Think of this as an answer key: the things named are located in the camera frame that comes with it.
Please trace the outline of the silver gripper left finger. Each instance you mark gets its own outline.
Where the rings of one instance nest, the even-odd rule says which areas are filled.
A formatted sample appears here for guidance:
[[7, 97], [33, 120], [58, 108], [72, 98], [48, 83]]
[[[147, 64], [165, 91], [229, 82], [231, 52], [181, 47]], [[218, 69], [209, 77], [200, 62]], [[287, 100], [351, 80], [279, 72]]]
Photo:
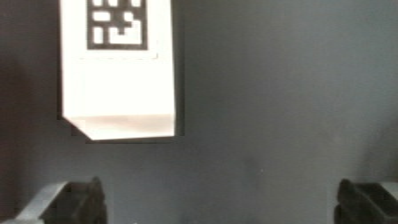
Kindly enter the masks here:
[[99, 178], [49, 184], [33, 196], [10, 224], [108, 224]]

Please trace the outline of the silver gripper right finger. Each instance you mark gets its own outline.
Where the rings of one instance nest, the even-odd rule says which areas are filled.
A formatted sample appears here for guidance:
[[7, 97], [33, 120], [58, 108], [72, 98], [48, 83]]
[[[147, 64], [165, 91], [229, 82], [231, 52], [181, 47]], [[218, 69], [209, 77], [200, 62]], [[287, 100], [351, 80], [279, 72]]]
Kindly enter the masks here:
[[341, 180], [334, 224], [398, 224], [398, 182]]

